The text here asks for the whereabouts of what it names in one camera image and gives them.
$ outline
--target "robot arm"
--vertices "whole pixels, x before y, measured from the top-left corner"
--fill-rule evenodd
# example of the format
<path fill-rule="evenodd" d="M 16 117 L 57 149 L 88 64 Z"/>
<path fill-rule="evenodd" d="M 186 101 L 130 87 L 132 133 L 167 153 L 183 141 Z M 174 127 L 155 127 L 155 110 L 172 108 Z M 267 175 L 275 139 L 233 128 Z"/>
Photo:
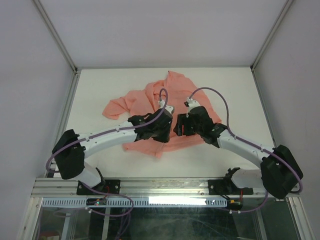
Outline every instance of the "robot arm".
<path fill-rule="evenodd" d="M 86 158 L 118 144 L 149 138 L 161 143 L 169 142 L 174 107 L 167 105 L 163 113 L 159 115 L 165 106 L 163 100 L 159 103 L 160 109 L 155 113 L 143 116 L 134 115 L 122 124 L 99 132 L 76 134 L 73 129 L 65 131 L 53 148 L 52 154 L 62 150 L 70 143 L 77 143 L 62 150 L 54 157 L 61 178 L 81 181 L 89 187 L 99 190 L 105 185 L 104 178 L 98 168 L 93 168 L 85 162 Z"/>
<path fill-rule="evenodd" d="M 232 135 L 226 125 L 214 123 L 207 110 L 196 100 L 189 99 L 185 105 L 188 111 L 186 114 L 178 115 L 177 124 L 173 130 L 178 136 L 199 134 L 207 144 L 229 150 L 259 168 L 245 170 L 236 167 L 229 170 L 225 178 L 231 180 L 229 182 L 232 182 L 235 187 L 239 189 L 264 187 L 274 197 L 283 199 L 298 180 L 290 169 L 269 153 L 273 153 L 289 164 L 300 179 L 303 177 L 302 171 L 287 147 L 280 145 L 273 148 L 254 141 L 243 141 L 242 137 Z"/>

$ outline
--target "gray wall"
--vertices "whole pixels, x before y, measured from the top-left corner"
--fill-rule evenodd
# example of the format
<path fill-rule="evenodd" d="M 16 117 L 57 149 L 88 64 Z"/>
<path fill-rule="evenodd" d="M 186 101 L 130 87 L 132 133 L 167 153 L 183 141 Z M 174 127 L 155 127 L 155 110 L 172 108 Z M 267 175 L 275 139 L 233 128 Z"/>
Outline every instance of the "gray wall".
<path fill-rule="evenodd" d="M 72 72 L 31 0 L 1 2 L 0 32 L 0 236 L 14 240 Z"/>
<path fill-rule="evenodd" d="M 277 144 L 304 172 L 304 206 L 320 239 L 320 1 L 297 0 L 256 69 Z"/>
<path fill-rule="evenodd" d="M 79 67 L 185 68 L 249 66 L 286 0 L 41 2 Z"/>

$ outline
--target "red wire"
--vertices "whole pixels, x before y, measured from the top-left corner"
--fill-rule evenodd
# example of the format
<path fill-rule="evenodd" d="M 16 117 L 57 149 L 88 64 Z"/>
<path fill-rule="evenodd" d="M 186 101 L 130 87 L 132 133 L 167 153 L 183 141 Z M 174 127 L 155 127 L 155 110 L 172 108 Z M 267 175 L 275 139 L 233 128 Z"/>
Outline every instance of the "red wire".
<path fill-rule="evenodd" d="M 241 189 L 241 190 L 240 190 L 240 201 L 241 201 L 241 202 L 242 202 L 243 196 L 244 196 L 244 191 Z"/>
<path fill-rule="evenodd" d="M 108 193 L 110 192 L 110 188 L 109 188 L 109 186 L 105 186 L 105 188 L 108 189 L 108 191 L 106 192 L 106 193 L 108 194 Z"/>

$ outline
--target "glass panel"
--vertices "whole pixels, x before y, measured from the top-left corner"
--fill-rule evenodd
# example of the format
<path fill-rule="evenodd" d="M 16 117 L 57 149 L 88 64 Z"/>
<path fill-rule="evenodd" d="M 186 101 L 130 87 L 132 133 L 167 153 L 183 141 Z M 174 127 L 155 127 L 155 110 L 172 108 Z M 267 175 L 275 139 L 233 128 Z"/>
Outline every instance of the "glass panel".
<path fill-rule="evenodd" d="M 244 198 L 254 208 L 261 198 Z M 121 214 L 127 208 L 97 208 Z M 41 209 L 39 240 L 298 240 L 286 201 L 270 199 L 261 210 L 233 213 L 213 207 L 135 207 L 130 216 L 105 217 L 86 209 Z"/>

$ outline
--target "pink cloth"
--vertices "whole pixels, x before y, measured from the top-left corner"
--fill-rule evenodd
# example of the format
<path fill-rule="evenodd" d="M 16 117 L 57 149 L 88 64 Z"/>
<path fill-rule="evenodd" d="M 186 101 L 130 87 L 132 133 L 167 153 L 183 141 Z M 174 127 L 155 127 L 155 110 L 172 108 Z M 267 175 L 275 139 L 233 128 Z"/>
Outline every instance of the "pink cloth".
<path fill-rule="evenodd" d="M 174 106 L 170 141 L 162 143 L 150 138 L 148 140 L 125 143 L 123 148 L 126 151 L 138 151 L 160 158 L 163 152 L 171 152 L 204 143 L 199 135 L 177 136 L 173 132 L 178 114 L 185 114 L 188 110 L 184 102 L 197 89 L 189 78 L 177 72 L 169 71 L 165 80 L 151 82 L 144 90 L 132 90 L 126 96 L 111 100 L 103 110 L 102 115 L 116 120 L 124 112 L 130 112 L 131 116 L 154 113 L 159 108 L 158 101 L 161 88 L 165 88 L 168 91 L 168 105 Z M 202 90 L 198 91 L 193 98 L 206 108 L 213 122 L 221 123 L 221 119 L 213 110 L 208 97 Z"/>

